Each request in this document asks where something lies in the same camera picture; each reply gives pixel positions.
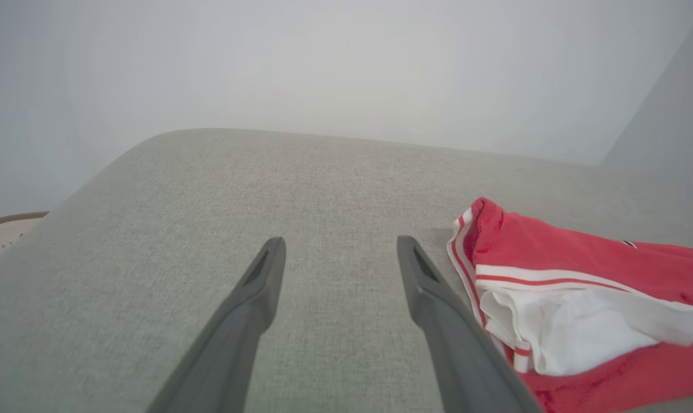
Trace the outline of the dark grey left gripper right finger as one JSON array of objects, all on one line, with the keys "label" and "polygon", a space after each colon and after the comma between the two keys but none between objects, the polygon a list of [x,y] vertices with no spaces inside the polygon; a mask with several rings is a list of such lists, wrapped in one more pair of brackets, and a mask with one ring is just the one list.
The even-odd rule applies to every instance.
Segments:
[{"label": "dark grey left gripper right finger", "polygon": [[409,313],[423,331],[446,412],[540,412],[418,241],[397,240]]}]

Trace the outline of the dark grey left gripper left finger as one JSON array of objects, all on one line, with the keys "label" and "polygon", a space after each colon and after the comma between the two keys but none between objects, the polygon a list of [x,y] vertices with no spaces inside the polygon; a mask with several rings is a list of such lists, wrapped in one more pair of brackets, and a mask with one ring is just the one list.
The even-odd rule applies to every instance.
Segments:
[{"label": "dark grey left gripper left finger", "polygon": [[149,412],[242,412],[260,337],[275,319],[286,243],[267,240],[154,397]]}]

